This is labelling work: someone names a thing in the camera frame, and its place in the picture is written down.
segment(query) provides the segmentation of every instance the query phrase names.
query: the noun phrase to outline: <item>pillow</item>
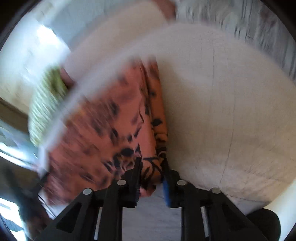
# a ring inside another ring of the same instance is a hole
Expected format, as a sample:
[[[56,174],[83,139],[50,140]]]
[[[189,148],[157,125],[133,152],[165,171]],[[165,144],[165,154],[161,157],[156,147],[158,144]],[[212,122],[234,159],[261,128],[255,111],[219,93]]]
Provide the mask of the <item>pillow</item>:
[[[30,140],[39,146],[46,133],[48,124],[67,93],[59,68],[50,69],[37,86],[32,98],[28,130]]]

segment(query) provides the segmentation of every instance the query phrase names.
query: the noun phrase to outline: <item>metal screw head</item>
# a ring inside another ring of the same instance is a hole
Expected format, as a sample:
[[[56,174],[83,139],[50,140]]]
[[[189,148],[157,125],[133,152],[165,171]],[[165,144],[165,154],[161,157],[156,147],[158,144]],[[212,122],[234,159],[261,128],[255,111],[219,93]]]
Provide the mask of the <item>metal screw head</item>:
[[[126,184],[126,180],[121,179],[121,180],[117,181],[117,185],[119,185],[119,186],[124,186],[125,184]]]
[[[92,190],[90,188],[86,188],[86,189],[83,190],[84,195],[89,195],[91,193],[92,193]]]
[[[179,180],[179,181],[177,181],[177,184],[178,184],[179,186],[185,186],[185,185],[187,184],[187,182],[184,181],[184,180]]]
[[[212,188],[211,191],[214,194],[219,194],[221,192],[220,188]]]

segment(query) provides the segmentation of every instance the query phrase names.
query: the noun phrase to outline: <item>blanket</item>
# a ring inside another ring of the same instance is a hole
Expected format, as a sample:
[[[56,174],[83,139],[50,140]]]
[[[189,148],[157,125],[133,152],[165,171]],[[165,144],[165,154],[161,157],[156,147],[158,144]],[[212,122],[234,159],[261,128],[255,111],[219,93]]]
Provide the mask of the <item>blanket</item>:
[[[137,157],[143,164],[141,195],[151,195],[161,182],[168,131],[157,62],[133,59],[115,76],[102,93],[82,101],[49,152],[50,204],[69,203],[84,188],[107,188]]]

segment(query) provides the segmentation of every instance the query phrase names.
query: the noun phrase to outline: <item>white sheet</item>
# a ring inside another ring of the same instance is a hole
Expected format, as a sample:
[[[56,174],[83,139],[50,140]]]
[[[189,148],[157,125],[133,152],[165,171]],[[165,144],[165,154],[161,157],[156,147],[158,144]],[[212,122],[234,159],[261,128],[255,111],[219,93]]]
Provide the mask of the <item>white sheet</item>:
[[[241,209],[264,206],[296,173],[296,87],[259,51],[200,24],[173,24],[138,41],[76,87],[41,151],[58,144],[63,119],[98,96],[130,56],[155,55],[169,129],[168,161],[197,187],[220,187]]]

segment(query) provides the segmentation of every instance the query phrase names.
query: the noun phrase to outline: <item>white wall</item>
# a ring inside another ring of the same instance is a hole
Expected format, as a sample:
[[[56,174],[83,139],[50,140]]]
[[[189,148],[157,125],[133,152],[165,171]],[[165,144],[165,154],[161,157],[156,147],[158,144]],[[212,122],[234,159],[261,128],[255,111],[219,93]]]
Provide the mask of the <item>white wall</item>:
[[[36,83],[68,51],[64,42],[36,20],[36,12],[26,14],[0,51],[0,97],[28,113]]]
[[[50,24],[56,15],[72,0],[43,0],[34,9],[36,19],[43,25]]]

